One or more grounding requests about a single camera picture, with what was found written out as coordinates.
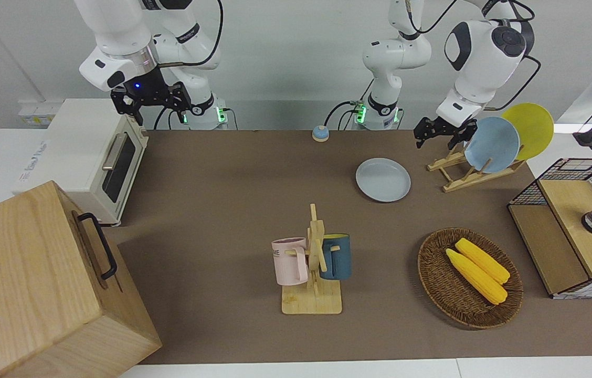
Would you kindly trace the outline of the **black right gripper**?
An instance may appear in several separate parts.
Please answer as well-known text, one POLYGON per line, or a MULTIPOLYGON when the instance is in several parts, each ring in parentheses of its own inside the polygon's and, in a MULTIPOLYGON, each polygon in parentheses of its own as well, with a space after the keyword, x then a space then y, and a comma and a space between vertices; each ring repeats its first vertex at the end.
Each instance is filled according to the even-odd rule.
POLYGON ((123 79, 123 72, 116 72, 111 76, 111 100, 118 114, 133 118, 139 126, 143 126, 140 113, 142 106, 163 106, 175 110, 179 117, 183 117, 186 110, 191 108, 191 97, 183 83, 169 86, 164 80, 160 68, 155 68, 144 75, 139 75, 119 84, 123 79))

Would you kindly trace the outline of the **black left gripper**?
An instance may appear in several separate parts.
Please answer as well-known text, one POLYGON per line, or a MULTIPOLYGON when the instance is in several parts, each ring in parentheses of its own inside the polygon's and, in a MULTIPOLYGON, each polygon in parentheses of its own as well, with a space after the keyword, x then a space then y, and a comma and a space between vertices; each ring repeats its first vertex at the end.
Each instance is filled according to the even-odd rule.
POLYGON ((430 119, 423 117, 414 129, 414 136, 416 139, 416 148, 421 149, 428 139, 439 136, 451 136, 448 142, 448 149, 451 151, 456 146, 470 140, 478 129, 478 121, 476 119, 467 120, 461 126, 455 126, 441 117, 430 119))

